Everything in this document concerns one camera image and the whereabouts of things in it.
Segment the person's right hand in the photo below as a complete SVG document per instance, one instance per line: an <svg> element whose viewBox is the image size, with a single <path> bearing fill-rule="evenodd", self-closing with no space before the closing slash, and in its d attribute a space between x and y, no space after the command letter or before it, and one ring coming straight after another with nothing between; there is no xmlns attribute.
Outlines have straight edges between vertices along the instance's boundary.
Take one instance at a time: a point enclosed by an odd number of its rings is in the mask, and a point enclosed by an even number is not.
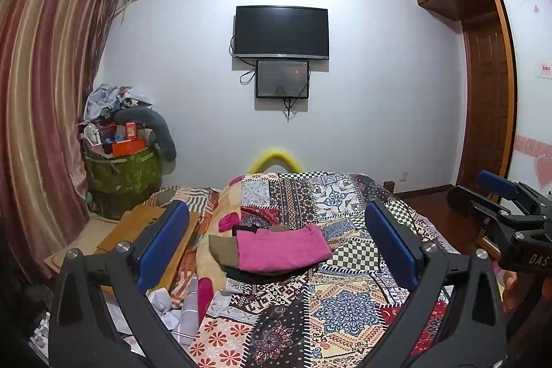
<svg viewBox="0 0 552 368"><path fill-rule="evenodd" d="M504 271L502 281L502 307L503 311L509 314L515 311L525 299L527 291L534 281L534 275Z"/></svg>

